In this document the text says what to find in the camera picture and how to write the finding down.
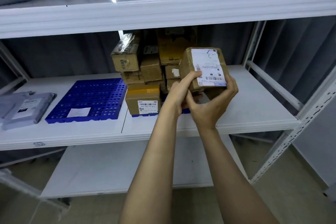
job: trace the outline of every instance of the beige floor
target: beige floor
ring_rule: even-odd
[[[249,176],[270,148],[267,143],[246,141],[235,144]],[[42,189],[56,162],[21,163],[13,174]],[[281,223],[336,223],[336,205],[330,202],[291,151],[281,158],[254,185]],[[12,224],[112,224],[117,223],[125,194],[75,197],[69,212],[58,220],[51,206],[0,186],[0,223]],[[173,191],[173,223],[223,223],[213,188]]]

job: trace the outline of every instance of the white wall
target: white wall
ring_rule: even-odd
[[[336,183],[336,98],[293,145],[328,186]]]

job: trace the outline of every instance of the baseboard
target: baseboard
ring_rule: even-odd
[[[320,188],[325,191],[328,186],[322,180],[322,178],[317,174],[317,172],[309,165],[309,163],[305,160],[305,158],[300,154],[300,152],[295,148],[294,145],[289,146],[290,150],[294,154],[294,156],[300,161],[304,169],[310,174],[310,176],[317,182],[317,184],[320,186]]]

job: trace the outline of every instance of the person's left hand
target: person's left hand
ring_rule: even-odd
[[[182,109],[188,108],[185,101],[188,88],[193,79],[202,75],[201,71],[191,71],[180,82],[174,82],[171,86],[170,92],[163,103],[162,108],[167,106],[168,108],[176,108],[178,115],[182,113]],[[202,97],[201,94],[194,96],[195,101]]]

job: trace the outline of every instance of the person's right hand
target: person's right hand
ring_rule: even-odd
[[[235,79],[229,74],[225,75],[226,90],[220,95],[205,104],[195,103],[191,92],[188,91],[186,101],[191,116],[200,128],[215,128],[218,119],[224,114],[231,99],[238,93],[238,86]]]

